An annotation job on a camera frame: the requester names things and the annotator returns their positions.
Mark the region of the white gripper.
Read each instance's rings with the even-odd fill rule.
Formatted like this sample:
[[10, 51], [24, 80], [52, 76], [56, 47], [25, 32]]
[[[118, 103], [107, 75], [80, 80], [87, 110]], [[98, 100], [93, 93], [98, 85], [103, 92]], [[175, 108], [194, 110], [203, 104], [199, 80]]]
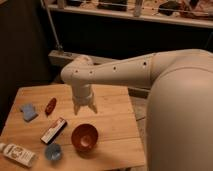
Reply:
[[73, 110], [75, 115], [78, 114], [80, 106], [89, 106], [94, 113], [98, 113], [97, 106], [94, 103], [94, 93], [90, 84], [73, 86], [72, 99], [74, 102]]

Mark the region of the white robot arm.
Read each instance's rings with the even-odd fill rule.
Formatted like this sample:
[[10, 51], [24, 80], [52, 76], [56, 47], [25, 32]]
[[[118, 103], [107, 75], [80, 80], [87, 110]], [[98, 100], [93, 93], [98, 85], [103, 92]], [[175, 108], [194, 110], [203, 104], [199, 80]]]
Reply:
[[101, 65], [81, 55], [61, 78], [75, 110], [95, 107], [94, 84], [148, 89], [148, 171], [213, 171], [213, 52], [164, 51]]

